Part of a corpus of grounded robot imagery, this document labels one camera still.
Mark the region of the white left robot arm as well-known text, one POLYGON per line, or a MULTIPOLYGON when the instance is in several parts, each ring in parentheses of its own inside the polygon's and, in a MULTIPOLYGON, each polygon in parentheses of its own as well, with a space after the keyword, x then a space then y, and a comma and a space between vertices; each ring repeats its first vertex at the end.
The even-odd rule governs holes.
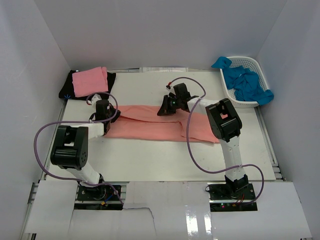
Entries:
POLYGON ((102 175, 88 163, 89 140, 105 136, 120 113, 108 100, 98 100, 95 113, 90 117, 96 123, 60 125, 53 142, 50 162, 71 173, 82 185, 88 186, 88 193, 96 200, 105 196, 106 187, 100 184, 103 182, 102 175))

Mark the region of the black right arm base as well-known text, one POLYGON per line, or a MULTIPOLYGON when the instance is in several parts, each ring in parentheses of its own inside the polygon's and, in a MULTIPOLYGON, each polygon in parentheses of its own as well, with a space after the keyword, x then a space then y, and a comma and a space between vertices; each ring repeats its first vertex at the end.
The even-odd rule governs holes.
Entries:
POLYGON ((257 203, 253 185, 250 183, 238 192, 232 192, 226 183, 208 184, 204 189, 209 194, 210 211, 226 212, 256 212, 257 203))

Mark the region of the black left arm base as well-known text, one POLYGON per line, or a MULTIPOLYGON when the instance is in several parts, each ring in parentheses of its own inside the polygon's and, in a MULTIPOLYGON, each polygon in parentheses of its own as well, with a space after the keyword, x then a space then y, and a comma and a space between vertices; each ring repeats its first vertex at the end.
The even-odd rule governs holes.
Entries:
POLYGON ((88 211, 121 211, 123 204, 119 201, 119 197, 124 202, 126 197, 125 184, 102 185, 97 187, 88 187, 78 184, 74 202, 75 210, 88 211))

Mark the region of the salmon pink t-shirt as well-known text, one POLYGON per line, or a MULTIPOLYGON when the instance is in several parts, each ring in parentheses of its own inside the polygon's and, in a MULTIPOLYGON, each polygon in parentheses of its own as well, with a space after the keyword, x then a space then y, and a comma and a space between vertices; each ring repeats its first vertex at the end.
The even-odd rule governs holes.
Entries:
MULTIPOLYGON (((120 117, 110 125, 106 138, 149 141, 187 141, 189 113, 177 110, 173 115, 158 116, 158 106, 121 105, 120 117)), ((189 141, 219 143, 212 133, 208 117, 193 112, 189 124, 189 141)))

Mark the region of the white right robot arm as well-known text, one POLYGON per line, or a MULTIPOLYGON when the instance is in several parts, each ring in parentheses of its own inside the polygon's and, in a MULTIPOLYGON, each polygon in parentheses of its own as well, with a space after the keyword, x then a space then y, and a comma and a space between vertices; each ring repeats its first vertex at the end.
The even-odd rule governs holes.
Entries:
POLYGON ((173 93, 163 96, 157 115, 170 116, 174 115, 177 110, 189 113, 186 124, 186 144, 193 163, 198 169, 208 174, 224 172, 226 195, 233 200, 238 199, 249 185, 249 180, 242 164, 239 147, 243 124, 233 104, 228 98, 213 103, 203 97, 192 96, 184 83, 175 85, 173 90, 173 93), (193 157, 190 146, 190 124, 196 107, 205 111, 205 120, 209 123, 210 132, 219 140, 225 163, 225 169, 223 170, 205 170, 193 157))

